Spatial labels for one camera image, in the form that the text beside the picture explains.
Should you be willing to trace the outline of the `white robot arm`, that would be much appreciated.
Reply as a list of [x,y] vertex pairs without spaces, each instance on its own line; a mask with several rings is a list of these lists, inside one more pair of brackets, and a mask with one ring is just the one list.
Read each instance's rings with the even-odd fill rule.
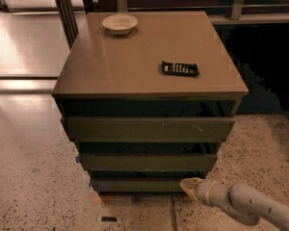
[[217,207],[242,224],[253,226],[263,218],[280,231],[289,231],[289,207],[250,185],[228,187],[216,180],[194,177],[181,180],[180,187],[193,200]]

